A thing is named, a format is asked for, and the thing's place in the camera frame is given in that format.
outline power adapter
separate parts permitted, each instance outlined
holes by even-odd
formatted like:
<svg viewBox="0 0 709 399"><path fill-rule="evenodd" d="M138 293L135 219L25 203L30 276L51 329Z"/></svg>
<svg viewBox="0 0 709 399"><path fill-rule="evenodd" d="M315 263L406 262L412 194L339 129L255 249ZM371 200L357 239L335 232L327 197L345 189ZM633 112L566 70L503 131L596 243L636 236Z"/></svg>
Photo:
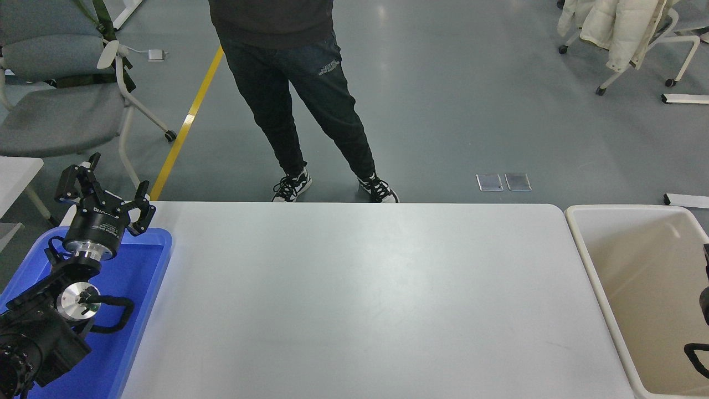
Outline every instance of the power adapter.
<svg viewBox="0 0 709 399"><path fill-rule="evenodd" d="M165 61L165 51L163 50L148 50L147 51L148 62Z"/></svg>

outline black jeans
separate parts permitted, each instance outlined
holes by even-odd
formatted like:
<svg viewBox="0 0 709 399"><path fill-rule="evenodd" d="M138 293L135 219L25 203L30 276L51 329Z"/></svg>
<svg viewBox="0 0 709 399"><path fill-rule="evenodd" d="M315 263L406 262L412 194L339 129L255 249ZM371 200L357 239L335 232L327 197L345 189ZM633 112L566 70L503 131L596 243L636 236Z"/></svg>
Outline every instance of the black jeans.
<svg viewBox="0 0 709 399"><path fill-rule="evenodd" d="M246 45L230 38L228 32L218 35L239 92L287 174L296 175L306 165L293 119L289 81L352 172L361 178L374 173L372 151L354 111L355 99L347 90L334 33L319 43L284 50Z"/></svg>

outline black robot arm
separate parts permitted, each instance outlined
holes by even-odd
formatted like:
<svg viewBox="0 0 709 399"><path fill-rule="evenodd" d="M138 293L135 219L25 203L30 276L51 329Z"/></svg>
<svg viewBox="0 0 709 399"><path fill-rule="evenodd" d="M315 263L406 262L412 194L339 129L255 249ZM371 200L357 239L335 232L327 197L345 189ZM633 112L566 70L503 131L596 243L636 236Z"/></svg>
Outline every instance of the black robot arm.
<svg viewBox="0 0 709 399"><path fill-rule="evenodd" d="M117 332L130 319L133 301L102 295L89 279L99 274L102 261L116 256L126 229L134 236L147 230L155 206L147 199L147 181L131 201L103 190L94 174L99 158L95 153L62 172L55 199L76 205L77 213L66 236L48 242L50 274L9 301L0 315L0 399L24 398L35 382L45 386L64 375L91 352L84 340L89 332ZM140 210L134 222L132 209ZM56 239L69 253L56 249ZM102 304L123 307L116 325L94 325Z"/></svg>

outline chair wheel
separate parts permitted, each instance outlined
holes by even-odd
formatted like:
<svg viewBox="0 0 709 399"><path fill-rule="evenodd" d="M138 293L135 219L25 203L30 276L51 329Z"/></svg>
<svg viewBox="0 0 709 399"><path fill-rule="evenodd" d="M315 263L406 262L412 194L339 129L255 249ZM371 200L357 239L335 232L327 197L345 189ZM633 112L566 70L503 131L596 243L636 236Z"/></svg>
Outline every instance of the chair wheel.
<svg viewBox="0 0 709 399"><path fill-rule="evenodd" d="M171 142L175 141L175 139L177 138L177 135L172 130L168 130L165 132L165 138L167 139L168 143L171 143Z"/></svg>

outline blue plastic bin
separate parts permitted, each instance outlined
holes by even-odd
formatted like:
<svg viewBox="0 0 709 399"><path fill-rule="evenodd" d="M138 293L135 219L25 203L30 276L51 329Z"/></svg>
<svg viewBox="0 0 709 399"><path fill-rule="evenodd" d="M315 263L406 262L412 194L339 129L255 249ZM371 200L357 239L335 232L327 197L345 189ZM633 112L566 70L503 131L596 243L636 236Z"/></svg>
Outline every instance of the blue plastic bin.
<svg viewBox="0 0 709 399"><path fill-rule="evenodd" d="M44 254L52 236L64 236L68 227L44 233L32 246L5 291L0 295L1 311L5 304L49 274L50 263ZM47 384L35 384L32 399L115 399L121 396L133 365L140 338L155 302L162 277L167 269L172 236L163 229L148 229L137 237L123 237L118 255L101 262L101 273L92 278L102 295L129 297L135 303L130 321L114 334L90 333L86 342L91 353L69 373ZM103 305L96 314L96 324L112 326L123 308Z"/></svg>

